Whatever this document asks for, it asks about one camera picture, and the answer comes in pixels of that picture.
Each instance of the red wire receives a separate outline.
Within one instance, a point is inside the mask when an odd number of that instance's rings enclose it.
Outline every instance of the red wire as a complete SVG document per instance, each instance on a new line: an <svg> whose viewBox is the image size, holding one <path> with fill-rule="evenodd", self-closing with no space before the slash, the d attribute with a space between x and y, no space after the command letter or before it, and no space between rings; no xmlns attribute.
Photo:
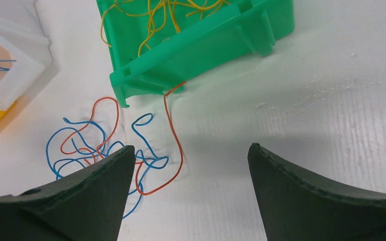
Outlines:
<svg viewBox="0 0 386 241"><path fill-rule="evenodd" d="M104 99L110 99L110 100L112 100L112 101L115 102L115 104L116 104L116 113L117 113L117 115L116 115L116 123L115 123L115 127L113 128L112 133L109 135L109 137L108 137L104 142L102 142L101 144L99 144L99 145L97 146L97 148L96 148L97 153L100 155L101 158L104 158L104 156L98 151L98 149L99 149L101 146L103 146L105 143L107 143L107 142L112 138L112 136L115 134L115 131L116 131L116 128L118 127L118 122L119 122L119 104L118 104L118 101L117 101L116 99L112 98L112 97L103 97L103 98L98 99L98 100L94 103L94 105L93 105L93 107L92 107L91 117L89 118L89 121L92 121L92 120L93 120L94 115L95 115L95 108L97 107L98 103L99 103L100 101L104 100ZM81 131L84 130L88 125L89 125L89 123L87 123L86 125L84 125L84 126L83 126L82 128L80 128L78 131L81 132ZM71 134L63 141L63 143L61 143L60 151L61 151L63 154L66 154L66 155L72 155L72 154L75 154L75 153L76 153L76 151L73 151L73 152L65 152L65 151L63 150L63 146L66 144L66 142L67 142L74 134L76 134L76 132L71 133ZM92 150L90 150L90 149L88 149L88 148L79 148L79 150L88 150L89 152L92 152ZM96 163L96 162L97 162L96 157L95 157L94 155L92 155L92 156L93 156L93 158L94 158L94 163Z"/></svg>
<svg viewBox="0 0 386 241"><path fill-rule="evenodd" d="M169 122L169 127L171 128L171 131L172 131L172 134L174 135L174 138L175 138L175 141L177 142L177 145L178 145L178 148L179 148L179 152L180 152L180 156L181 156L181 161L180 161L180 166L177 170L177 173L169 180L167 181L165 184L163 184L162 186L150 191L150 192L142 192L140 190L140 187L139 187L139 183L138 183L138 175L140 173L140 169L141 169L141 166L143 165L143 162L140 163L140 166L138 167L137 169L137 173L135 174L135 186L137 188L137 191L143 195L143 196L147 196L147 195L150 195L152 193L155 193L157 191L159 191L160 189L164 188L165 186L167 186L169 183L171 183L180 173L181 171L181 168L182 168L182 164L184 162L184 157L183 157L183 151L182 151L182 147L181 147L181 143L179 142L179 139L177 137L177 134L175 133L175 130L174 130L174 126L172 124L172 120L171 120L171 115L169 114L169 110L168 110L168 105L166 103L166 97L168 95L170 95L172 92L174 92L176 89L180 88L182 85L184 85L186 83L186 81L182 82L181 84L177 85L176 87L174 87L170 92L166 93L164 96L163 96L163 103L165 104L165 111L166 111L166 116L168 117L168 122Z"/></svg>

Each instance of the white table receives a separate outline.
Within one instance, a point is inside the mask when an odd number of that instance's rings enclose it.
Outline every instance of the white table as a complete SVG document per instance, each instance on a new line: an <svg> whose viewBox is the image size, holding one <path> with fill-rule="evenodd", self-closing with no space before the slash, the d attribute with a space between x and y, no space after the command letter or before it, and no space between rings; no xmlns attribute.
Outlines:
<svg viewBox="0 0 386 241"><path fill-rule="evenodd" d="M95 1L39 0L37 9L60 71L0 136L0 195L53 181L44 148L67 126L62 117L86 120L97 98L114 96ZM265 240L246 160L253 142L328 178L386 192L386 0L295 1L295 13L296 30L273 55L232 61L169 98L186 164L123 220L120 240ZM152 188L174 174L178 149L162 96L128 102L127 143L144 148L129 126L152 112L143 134L171 157L148 176ZM99 110L108 132L113 108ZM124 138L119 126L116 139Z"/></svg>

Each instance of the yellow wire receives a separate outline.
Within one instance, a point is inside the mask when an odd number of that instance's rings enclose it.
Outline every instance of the yellow wire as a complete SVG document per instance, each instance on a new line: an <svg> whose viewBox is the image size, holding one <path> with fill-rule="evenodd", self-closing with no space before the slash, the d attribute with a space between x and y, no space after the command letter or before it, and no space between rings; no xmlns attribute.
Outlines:
<svg viewBox="0 0 386 241"><path fill-rule="evenodd" d="M223 2L224 0L217 0L214 4L212 4L211 6L208 6L208 7L202 7L202 6L199 6L197 5L195 2L193 2L192 0L187 0L187 2L189 2L193 7L195 7L196 9L198 10L202 10L202 11L206 11L206 10L209 10L209 9L213 9L214 7L216 7L218 4L220 4L221 2Z"/></svg>
<svg viewBox="0 0 386 241"><path fill-rule="evenodd" d="M174 25L174 28L175 28L175 31L177 33L180 33L181 30L180 30L180 27L178 25L178 22L175 18L175 7L176 6L183 6L183 7L188 7L188 8L192 8L192 9L195 9L195 11L189 13L186 15L186 17L189 17L191 15L194 15L194 14L197 14L197 13L201 13L201 16L200 16L200 20L203 19L203 16L204 16L204 13L205 11L207 10L211 10L211 9L214 9L210 14L207 15L210 16L212 14L214 14L215 12L217 12L224 4L230 4L229 2L227 2L227 0L217 0L214 4L206 7L206 4L208 3L208 0L205 1L204 5L203 6L199 6L197 5L195 2L193 2L192 0L187 0L188 3L180 3L178 2L178 0L174 0L174 1L171 1L171 0L160 0L158 2L158 4L152 9L151 7L151 0L147 0L147 12L145 13L142 13L142 14L131 14L131 13L127 13L125 11L123 11L119 5L122 4L122 3L130 3L130 2L133 2L134 0L124 0L124 1L120 1L118 2L118 0L115 0L115 3L113 5L111 5L107 10L105 10L103 12L103 15L102 15L102 23L101 23L101 39L104 43L106 43L109 47L111 47L111 44L109 44L108 42L106 42L104 40L104 37L103 37L103 27L104 27L104 19L107 15L107 13L113 9L113 8L117 8L120 12L126 14L127 16L129 17L144 17L144 16L149 16L149 20L147 21L147 38L140 44L139 48L138 48L138 56L141 55L141 50L144 46L146 46L148 49L151 49L150 46L148 45L148 41L159 31L161 31L165 26L166 26L166 22L167 22L167 12L166 12L166 4L168 4L168 10L169 10L169 16L171 17L171 21L172 21L172 24ZM156 28L156 24L155 24L155 21L154 21L154 17L155 17L155 14L158 10L160 10L161 8L163 8L163 11L164 11L164 14L163 14L163 23L162 25L159 27L159 28Z"/></svg>
<svg viewBox="0 0 386 241"><path fill-rule="evenodd" d="M171 2L168 4L169 6L169 15L171 16L172 23L174 25L175 31L177 33L181 32L177 23L177 20L175 19L174 12L171 10Z"/></svg>
<svg viewBox="0 0 386 241"><path fill-rule="evenodd" d="M154 19L151 17L152 16L152 10L151 10L150 0L147 0L147 10L149 11L149 16L150 16L151 24L153 25L153 30L152 30L151 34L148 34L147 38L140 44L140 47L138 48L138 57L140 57L140 55L141 55L141 49L147 43L147 41L149 41L149 39L151 39L151 37L153 37L155 30L156 30L156 26L154 24Z"/></svg>

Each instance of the green storage bin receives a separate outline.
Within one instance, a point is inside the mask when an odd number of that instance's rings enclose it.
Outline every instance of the green storage bin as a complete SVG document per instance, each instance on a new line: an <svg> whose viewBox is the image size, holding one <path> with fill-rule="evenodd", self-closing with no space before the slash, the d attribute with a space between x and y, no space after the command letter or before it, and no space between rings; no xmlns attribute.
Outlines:
<svg viewBox="0 0 386 241"><path fill-rule="evenodd" d="M216 0L208 0L207 6ZM248 53L266 56L276 40L294 30L293 0L227 0L216 13L200 20L200 14L177 6L175 17L180 33L170 20L149 40L151 50L138 48L147 37L148 16L130 17L116 8L104 21L114 72L110 75L113 90L122 107L134 95L164 94L184 80L192 79L212 68ZM152 6L159 0L152 0ZM205 0L195 0L202 6ZM114 0L97 0L101 15ZM132 14L147 12L147 0L120 4ZM163 10L154 17L161 26Z"/></svg>

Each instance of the translucent plastic container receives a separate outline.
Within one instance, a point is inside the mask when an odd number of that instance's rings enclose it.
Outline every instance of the translucent plastic container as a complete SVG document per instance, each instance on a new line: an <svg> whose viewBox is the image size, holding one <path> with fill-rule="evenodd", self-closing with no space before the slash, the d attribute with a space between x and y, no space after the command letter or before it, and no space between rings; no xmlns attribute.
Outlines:
<svg viewBox="0 0 386 241"><path fill-rule="evenodd" d="M152 0L156 6L159 0ZM203 6L205 0L194 0ZM207 6L216 0L208 0ZM194 78L220 64L248 53L266 56L276 40L294 30L293 0L228 0L214 14L200 20L200 14L186 17L192 9L178 6L175 17L181 28L176 33L169 21L153 36L137 57L138 47L147 38L148 16L130 17L116 8L104 21L114 72L112 87L122 107L133 95L163 94L184 80ZM97 0L101 15L114 0ZM119 5L131 14L146 13L147 1ZM156 13L156 26L163 22Z"/></svg>
<svg viewBox="0 0 386 241"><path fill-rule="evenodd" d="M0 0L0 120L52 63L34 0Z"/></svg>

